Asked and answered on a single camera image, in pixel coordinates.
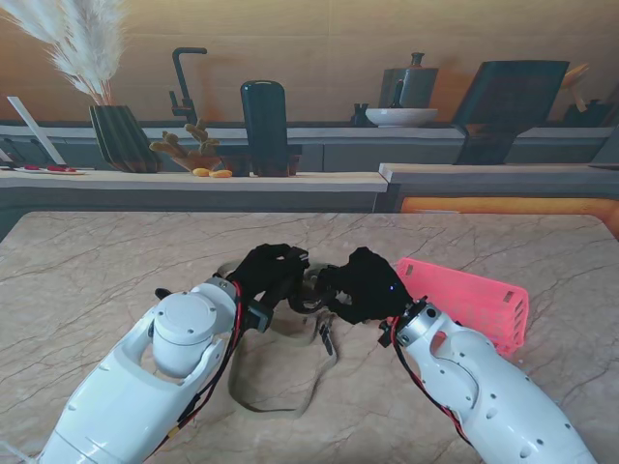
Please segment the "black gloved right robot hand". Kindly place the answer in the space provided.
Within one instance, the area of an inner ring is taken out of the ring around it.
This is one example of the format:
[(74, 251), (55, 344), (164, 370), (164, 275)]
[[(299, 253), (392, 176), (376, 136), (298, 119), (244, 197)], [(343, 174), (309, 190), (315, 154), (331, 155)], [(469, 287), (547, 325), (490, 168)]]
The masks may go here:
[(345, 265), (322, 269), (315, 289), (349, 296), (349, 304), (334, 299), (327, 307), (351, 325), (397, 317), (414, 304), (390, 263), (366, 246), (352, 252)]

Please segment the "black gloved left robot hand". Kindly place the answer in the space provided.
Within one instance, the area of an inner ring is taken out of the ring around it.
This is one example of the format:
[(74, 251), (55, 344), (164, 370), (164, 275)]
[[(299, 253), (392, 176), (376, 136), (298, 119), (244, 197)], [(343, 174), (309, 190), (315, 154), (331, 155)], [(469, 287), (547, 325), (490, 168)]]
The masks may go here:
[(309, 253), (304, 249), (288, 244), (263, 244), (252, 249), (226, 279), (240, 290), (243, 310), (248, 310), (261, 293), (259, 302), (274, 308), (303, 279), (308, 266)]

